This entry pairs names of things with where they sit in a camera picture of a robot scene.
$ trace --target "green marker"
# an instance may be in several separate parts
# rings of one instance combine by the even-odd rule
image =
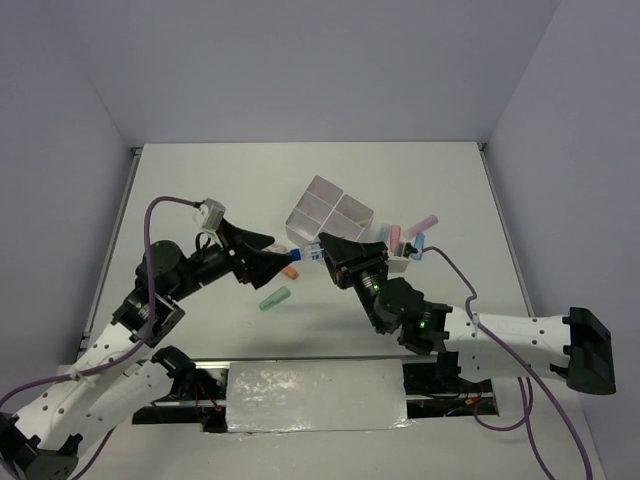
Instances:
[[[286,300],[290,296],[291,296],[291,292],[287,287],[280,287],[278,290],[276,290],[267,298],[265,298],[262,302],[260,302],[260,305],[258,306],[260,307],[260,310],[262,310],[263,312],[266,312],[267,310],[275,307],[277,304],[279,304],[283,300]]]

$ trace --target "black end cap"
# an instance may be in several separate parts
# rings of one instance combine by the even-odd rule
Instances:
[[[586,308],[571,307],[563,323],[571,332],[567,386],[591,395],[616,393],[611,332]]]
[[[387,246],[384,242],[353,242],[326,232],[321,232],[318,238],[325,251],[327,267],[331,270],[348,267],[352,262],[358,262],[363,258],[387,255]]]
[[[238,281],[251,283],[256,290],[293,262],[289,254],[262,251],[275,241],[269,235],[242,230],[224,219],[217,233]]]
[[[38,437],[27,439],[15,426],[16,418],[0,414],[0,454],[26,480],[65,480],[78,465],[75,455],[81,435],[69,437],[60,451],[40,450]]]
[[[404,278],[393,278],[384,284],[375,303],[376,313],[384,320],[386,316],[420,317],[424,293],[415,290]]]

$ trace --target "red wire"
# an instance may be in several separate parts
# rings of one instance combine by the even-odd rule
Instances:
[[[202,420],[200,420],[200,411],[198,410],[198,387],[196,387],[195,390],[196,390],[196,418],[198,419],[198,423],[202,423]]]
[[[210,401],[211,403],[213,403],[213,406],[215,407],[216,412],[221,412],[221,411],[222,411],[222,407],[221,407],[220,405],[218,405],[218,404],[216,403],[216,401],[215,401],[213,398],[211,398],[211,397],[209,396],[209,394],[208,394],[208,393],[207,393],[207,391],[204,389],[204,387],[202,386],[202,384],[201,384],[201,383],[199,383],[199,384],[198,384],[198,386],[202,389],[202,392],[207,396],[207,398],[209,399],[209,401]]]
[[[476,401],[479,402],[480,400],[482,400],[482,394],[484,393],[484,385],[482,385],[482,383],[479,384],[480,385],[480,395],[478,395],[476,397]]]

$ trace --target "transparent container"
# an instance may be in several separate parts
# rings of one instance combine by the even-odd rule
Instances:
[[[373,210],[322,177],[314,177],[285,222],[287,238],[299,247],[318,241],[320,232],[358,241]]]

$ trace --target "purple cable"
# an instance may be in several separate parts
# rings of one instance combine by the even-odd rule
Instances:
[[[107,446],[107,442],[109,441],[109,439],[111,438],[111,435],[113,434],[113,431],[115,430],[115,428],[112,428],[111,430],[109,430],[107,432],[107,434],[104,436],[104,438],[102,439],[102,442],[100,442],[100,445],[98,446],[98,449],[95,451],[95,453],[93,454],[93,456],[91,457],[91,460],[89,460],[87,462],[87,464],[84,466],[84,468],[82,470],[80,470],[80,472],[78,472],[78,475],[76,475],[75,477],[73,477],[71,480],[79,480],[85,473],[87,473],[87,471],[93,467],[93,464],[96,463],[96,460],[98,459],[98,457],[100,456],[100,454],[102,453],[102,450],[104,450],[104,447]]]
[[[510,432],[511,430],[515,430],[516,428],[519,428],[522,425],[524,425],[529,420],[531,416],[531,411],[533,410],[533,385],[531,385],[531,380],[527,378],[527,388],[529,389],[529,402],[527,404],[527,394],[524,391],[524,383],[522,382],[521,378],[518,378],[518,384],[520,385],[520,395],[522,396],[522,401],[523,401],[522,408],[524,409],[524,415],[520,420],[518,420],[513,425],[509,425],[507,427],[496,427],[495,425],[489,425],[488,423],[485,423],[479,417],[478,411],[480,410],[480,407],[482,405],[484,405],[485,403],[491,402],[493,400],[491,398],[487,398],[485,400],[479,401],[478,403],[476,403],[476,406],[473,407],[473,418],[476,419],[476,422],[478,422],[484,428],[488,428],[489,430],[493,430],[494,432]]]
[[[429,252],[429,251],[434,251],[439,253],[440,256],[444,258],[445,261],[449,264],[449,266],[458,274],[460,279],[464,282],[464,284],[467,286],[467,288],[471,292],[471,295],[469,295],[464,302],[464,308],[469,318],[473,320],[473,312],[471,311],[471,302],[478,298],[478,293],[476,292],[476,289],[473,288],[473,285],[471,285],[471,282],[469,282],[469,280],[464,275],[464,273],[462,273],[462,271],[457,267],[455,263],[453,263],[453,260],[451,260],[446,253],[444,253],[438,247],[427,247],[422,249],[423,253]],[[513,348],[509,346],[509,344],[507,344],[504,340],[502,340],[500,337],[498,337],[495,333],[493,333],[487,327],[482,325],[482,323],[480,322],[478,322],[478,328],[482,330],[494,342],[500,345],[504,350],[506,350],[506,352],[509,355],[511,355],[522,366],[522,368],[525,369],[525,371],[529,374],[529,376],[532,377],[536,381],[536,383],[540,386],[540,388],[545,393],[549,401],[557,410],[558,414],[562,418],[562,421],[567,426],[569,433],[573,437],[573,441],[575,442],[576,447],[578,447],[578,451],[580,452],[580,456],[582,457],[582,463],[584,463],[584,469],[585,469],[587,480],[593,480],[593,469],[591,468],[591,462],[589,461],[589,454],[587,453],[587,449],[585,448],[584,443],[580,438],[580,434],[576,430],[576,427],[573,425],[573,422],[569,418],[569,415],[567,415],[567,412],[564,410],[564,408],[562,408],[562,405],[560,404],[556,396],[553,394],[553,392],[549,390],[549,387],[547,387],[547,385],[544,383],[542,378],[540,378],[540,375],[538,375],[536,371],[533,368],[531,368],[529,364],[518,354],[518,352],[516,352]],[[531,450],[533,450],[533,454],[536,457],[536,460],[540,464],[540,468],[542,468],[542,470],[547,474],[547,476],[550,479],[553,479],[553,476],[551,476],[551,473],[547,469],[546,465],[544,464],[544,462],[542,462],[540,453],[538,452],[535,441],[533,440],[533,432],[531,431],[530,421],[527,415],[525,415],[525,424],[528,424],[527,433],[529,435],[529,443],[531,444]]]
[[[199,203],[198,202],[191,202],[189,200],[184,200],[182,198],[177,198],[177,197],[169,197],[169,196],[162,196],[162,197],[158,197],[156,199],[154,199],[149,206],[147,207],[147,210],[144,214],[144,253],[145,253],[145,260],[146,260],[146,267],[147,267],[147,290],[149,291],[149,326],[148,328],[145,330],[144,334],[140,337],[140,339],[138,340],[138,342],[136,342],[136,344],[133,346],[133,348],[131,350],[129,350],[127,353],[125,353],[124,355],[122,355],[121,357],[115,359],[113,362],[110,363],[106,363],[103,365],[98,365],[97,367],[93,367],[93,368],[88,368],[86,370],[82,370],[80,372],[81,375],[85,376],[85,377],[89,377],[92,375],[97,375],[99,373],[104,372],[105,370],[108,370],[110,368],[115,367],[116,365],[120,365],[122,362],[127,361],[129,358],[131,358],[133,355],[135,355],[144,344],[146,344],[147,340],[149,340],[151,338],[151,335],[153,333],[153,325],[156,321],[156,302],[155,302],[155,297],[156,297],[156,283],[155,283],[155,278],[153,277],[153,259],[152,259],[152,255],[151,255],[151,214],[153,213],[153,209],[162,202],[173,202],[173,203],[179,203],[182,205],[187,205],[189,207],[194,207],[197,208]],[[53,377],[48,377],[48,378],[43,378],[41,380],[35,380],[33,382],[29,382],[29,383],[25,383],[24,385],[20,385],[19,387],[14,388],[13,390],[11,390],[9,393],[7,393],[4,397],[2,397],[0,399],[0,410],[2,409],[2,406],[12,397],[18,395],[19,393],[22,393],[26,390],[30,390],[32,388],[35,387],[40,387],[42,385],[48,385],[50,383],[59,383],[59,382],[66,382],[71,380],[71,376],[66,374],[66,375],[56,375]],[[2,466],[5,468],[5,470],[14,478],[15,475],[11,472],[11,468],[8,466],[8,464],[6,464],[4,461],[0,461],[0,463],[2,463]]]

